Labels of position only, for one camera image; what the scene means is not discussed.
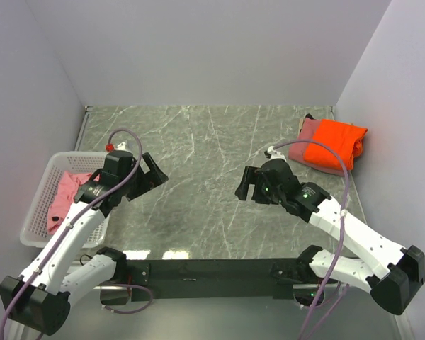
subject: orange shirt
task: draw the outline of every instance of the orange shirt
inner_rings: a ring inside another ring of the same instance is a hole
[[[333,149],[343,159],[348,170],[354,166],[354,157],[362,154],[362,139],[368,129],[351,124],[323,119],[312,139]],[[339,160],[328,150],[310,143],[304,153],[304,160],[319,166],[339,169]]]

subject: white wall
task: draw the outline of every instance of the white wall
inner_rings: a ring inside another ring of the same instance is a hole
[[[372,227],[425,252],[425,0],[393,0],[336,107],[369,127],[354,179]],[[425,339],[425,286],[408,307]]]
[[[82,112],[26,3],[0,0],[0,282],[35,253],[18,234],[47,160],[74,147]]]
[[[85,104],[335,104],[390,0],[27,0]]]

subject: white laundry basket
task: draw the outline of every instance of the white laundry basket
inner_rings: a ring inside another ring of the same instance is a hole
[[[104,165],[107,152],[59,152],[54,154],[42,175],[30,210],[21,230],[21,242],[26,246],[44,248],[51,235],[47,233],[47,211],[57,194],[58,183],[65,171],[87,174]],[[108,217],[89,236],[84,248],[93,248],[104,241]]]

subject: pink towel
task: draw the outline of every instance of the pink towel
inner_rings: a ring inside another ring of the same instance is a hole
[[[91,174],[63,173],[62,179],[58,183],[57,195],[47,212],[47,232],[49,234],[54,234],[63,223],[79,187],[86,183],[90,176]]]
[[[316,119],[309,119],[305,118],[304,124],[302,125],[302,130],[299,134],[299,137],[297,137],[299,140],[311,140],[315,132],[317,131],[319,124],[321,123],[321,120]],[[325,166],[316,165],[313,163],[309,163],[308,161],[304,160],[304,152],[309,146],[308,143],[295,143],[290,147],[290,150],[288,151],[288,158],[292,159],[293,161],[300,162],[302,164],[311,166],[312,168],[316,170],[320,170],[323,172],[327,172],[328,174],[333,175],[339,175],[343,176],[343,171],[333,168],[327,168]]]

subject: marble surface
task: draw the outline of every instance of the marble surface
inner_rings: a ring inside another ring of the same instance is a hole
[[[295,139],[307,113],[332,118],[329,106],[93,107],[80,150],[103,151],[109,133],[127,127],[170,178],[130,203],[123,199],[102,246],[135,259],[296,257],[311,244],[333,251],[335,240],[282,207],[234,196],[244,165],[260,166],[268,146]],[[125,133],[114,142],[122,140],[137,153],[137,144]],[[318,183],[341,199],[342,177],[293,161],[290,165],[300,181]],[[348,209],[363,220],[353,183]],[[352,256],[348,250],[343,254]]]

